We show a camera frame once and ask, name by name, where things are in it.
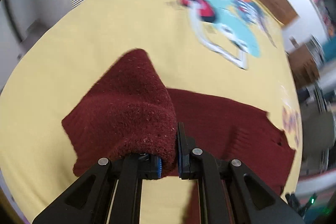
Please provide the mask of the dark red knit sweater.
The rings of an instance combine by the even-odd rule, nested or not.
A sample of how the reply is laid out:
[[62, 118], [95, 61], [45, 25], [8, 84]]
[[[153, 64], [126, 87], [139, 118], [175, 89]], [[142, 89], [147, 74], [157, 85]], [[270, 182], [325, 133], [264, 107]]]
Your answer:
[[196, 180], [178, 172], [177, 129], [225, 161], [239, 159], [278, 196], [295, 151], [264, 110], [228, 98], [165, 87], [144, 50], [120, 57], [62, 120], [79, 178], [99, 159], [130, 154], [162, 160], [162, 177], [143, 180], [139, 223], [200, 223]]

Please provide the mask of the wooden desk cabinet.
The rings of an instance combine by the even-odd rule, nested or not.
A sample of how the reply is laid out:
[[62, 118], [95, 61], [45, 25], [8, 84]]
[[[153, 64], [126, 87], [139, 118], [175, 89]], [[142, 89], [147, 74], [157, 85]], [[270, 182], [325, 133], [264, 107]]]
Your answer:
[[295, 44], [294, 50], [288, 54], [288, 61], [295, 88], [298, 90], [319, 79], [319, 67], [323, 64], [323, 52], [316, 43]]

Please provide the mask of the yellow dinosaur print bedspread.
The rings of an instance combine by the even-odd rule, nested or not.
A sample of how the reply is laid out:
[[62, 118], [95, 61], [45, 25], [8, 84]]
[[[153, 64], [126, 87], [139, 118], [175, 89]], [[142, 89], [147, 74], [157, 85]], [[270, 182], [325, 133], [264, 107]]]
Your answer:
[[167, 88], [264, 110], [295, 151], [302, 125], [284, 25], [259, 0], [85, 0], [43, 35], [1, 94], [1, 170], [33, 221], [75, 180], [62, 120], [125, 53], [144, 50]]

